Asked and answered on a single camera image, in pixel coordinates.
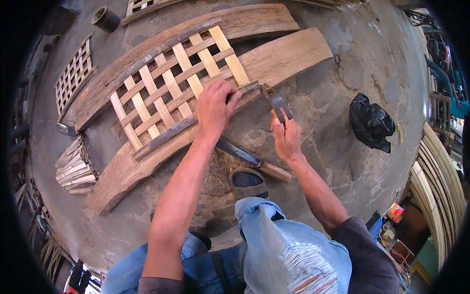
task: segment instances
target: ripped jeans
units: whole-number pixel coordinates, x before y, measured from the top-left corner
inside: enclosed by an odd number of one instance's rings
[[[214,254],[220,256],[225,284],[246,283],[246,294],[347,293],[352,267],[345,246],[287,220],[274,202],[263,198],[238,200],[235,215],[244,239],[235,247],[207,252],[201,240],[186,235],[181,260],[191,293],[224,293]],[[137,293],[146,255],[144,244],[119,261],[108,272],[102,293]]]

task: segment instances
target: concrete floor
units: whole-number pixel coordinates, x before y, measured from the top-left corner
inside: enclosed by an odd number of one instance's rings
[[[92,59],[94,65],[99,64],[99,73],[133,46],[175,24],[211,11],[263,2],[186,1],[105,34],[90,24],[92,14],[107,5],[122,18],[126,1],[85,1],[76,22],[53,49],[36,100],[31,135],[38,189],[54,218],[58,239],[72,257],[80,258],[96,271],[107,271],[146,242],[149,215],[187,150],[165,162],[105,217],[85,208],[85,195],[70,195],[61,187],[55,180],[54,163],[71,138],[55,130],[53,86],[78,44],[94,32]],[[282,86],[282,95],[303,128],[302,150],[348,214],[366,221],[375,210],[383,213],[402,194],[415,158],[428,93],[423,35],[389,0],[371,0],[370,4],[345,7],[344,12],[290,1],[282,3],[301,29],[317,27],[322,32],[338,61],[331,59],[315,66]],[[235,52],[242,54],[264,42],[238,44]],[[355,138],[348,111],[358,92],[365,93],[400,123],[404,143],[400,144],[398,133],[392,136],[391,154],[371,150]],[[274,151],[269,111],[269,103],[258,99],[233,117],[225,135],[268,162],[286,167]],[[126,140],[114,111],[108,109],[86,130],[93,166],[103,171]],[[235,199],[227,181],[230,167],[239,165],[233,158],[214,151],[204,177],[192,227],[210,236],[215,250],[241,240],[233,216]],[[270,199],[289,219],[324,232],[311,214],[295,177],[288,184],[268,176],[266,180]]]

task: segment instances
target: gray t-shirt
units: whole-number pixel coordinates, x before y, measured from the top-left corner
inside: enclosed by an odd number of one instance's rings
[[[352,274],[349,293],[396,294],[400,287],[399,273],[393,261],[370,237],[364,222],[351,217],[337,229],[333,239],[349,251]],[[184,282],[167,278],[141,278],[139,294],[184,293]]]

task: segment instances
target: black cylindrical container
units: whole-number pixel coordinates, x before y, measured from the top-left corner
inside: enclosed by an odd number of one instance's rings
[[[99,8],[91,19],[92,25],[108,33],[114,32],[120,23],[121,19],[106,6]]]

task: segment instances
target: wooden knife handle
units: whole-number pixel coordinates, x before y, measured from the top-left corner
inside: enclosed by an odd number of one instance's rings
[[[259,169],[284,183],[288,183],[292,178],[292,175],[289,172],[267,162],[263,162]]]

